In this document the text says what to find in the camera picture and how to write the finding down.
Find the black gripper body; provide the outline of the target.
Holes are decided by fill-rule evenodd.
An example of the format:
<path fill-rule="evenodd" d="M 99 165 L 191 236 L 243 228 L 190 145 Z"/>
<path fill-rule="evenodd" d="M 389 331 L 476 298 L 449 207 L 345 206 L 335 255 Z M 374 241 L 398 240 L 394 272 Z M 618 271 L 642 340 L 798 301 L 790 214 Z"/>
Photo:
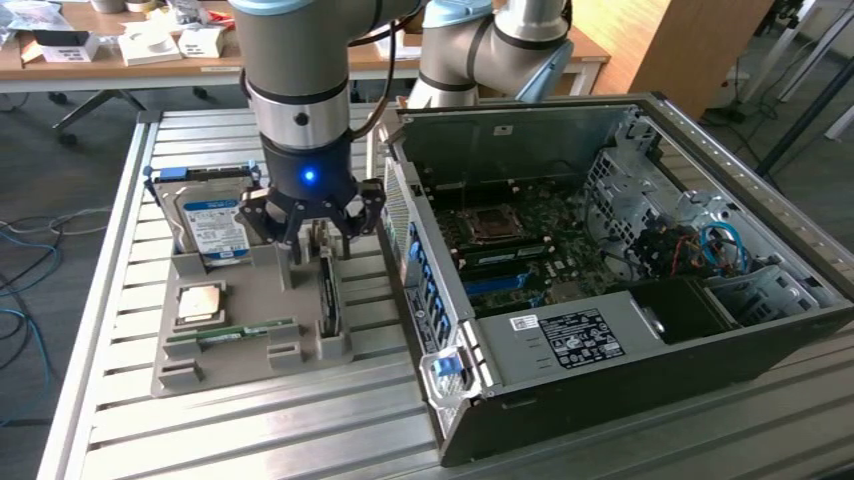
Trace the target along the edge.
<path fill-rule="evenodd" d="M 266 165 L 274 191 L 269 202 L 291 215 L 297 203 L 306 208 L 307 218 L 338 218 L 355 223 L 359 215 L 347 211 L 358 194 L 353 174 L 353 134 L 345 133 L 330 144 L 298 149 L 277 144 L 261 135 Z"/>

